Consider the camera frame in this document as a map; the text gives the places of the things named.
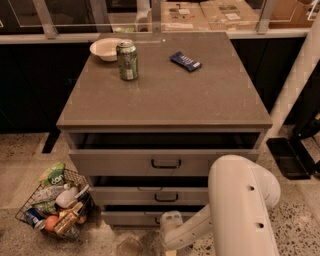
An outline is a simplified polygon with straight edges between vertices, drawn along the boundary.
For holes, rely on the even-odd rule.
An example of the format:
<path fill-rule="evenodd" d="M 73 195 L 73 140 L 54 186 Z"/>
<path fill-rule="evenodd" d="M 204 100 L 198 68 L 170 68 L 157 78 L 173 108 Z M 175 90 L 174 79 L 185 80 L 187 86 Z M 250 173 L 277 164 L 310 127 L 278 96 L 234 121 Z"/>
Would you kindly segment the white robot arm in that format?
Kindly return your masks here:
<path fill-rule="evenodd" d="M 313 22 L 271 111 L 276 135 L 320 59 L 320 17 Z M 211 233 L 216 256 L 279 256 L 268 210 L 279 202 L 281 189 L 267 169 L 240 156 L 227 155 L 212 165 L 209 203 L 187 221 L 171 211 L 160 219 L 160 237 L 172 254 Z"/>

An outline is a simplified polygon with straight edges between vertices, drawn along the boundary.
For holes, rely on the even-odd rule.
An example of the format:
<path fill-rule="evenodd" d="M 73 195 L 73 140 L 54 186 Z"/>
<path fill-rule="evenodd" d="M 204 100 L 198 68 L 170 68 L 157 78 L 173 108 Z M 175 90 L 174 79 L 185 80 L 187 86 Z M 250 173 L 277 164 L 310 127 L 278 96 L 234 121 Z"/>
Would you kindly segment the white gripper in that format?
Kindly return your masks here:
<path fill-rule="evenodd" d="M 167 233 L 183 224 L 182 215 L 179 211 L 169 211 L 162 214 L 160 218 L 160 230 Z"/>

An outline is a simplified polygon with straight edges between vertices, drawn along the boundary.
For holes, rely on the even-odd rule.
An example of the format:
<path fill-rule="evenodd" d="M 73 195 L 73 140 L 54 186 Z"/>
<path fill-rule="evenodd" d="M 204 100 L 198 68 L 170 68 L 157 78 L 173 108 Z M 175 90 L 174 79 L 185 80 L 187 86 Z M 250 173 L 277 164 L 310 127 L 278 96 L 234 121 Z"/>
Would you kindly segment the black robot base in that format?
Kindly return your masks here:
<path fill-rule="evenodd" d="M 320 117 L 316 114 L 302 126 L 294 128 L 289 138 L 269 138 L 266 142 L 282 175 L 289 180 L 320 177 L 320 161 L 315 161 L 302 143 L 320 131 Z"/>

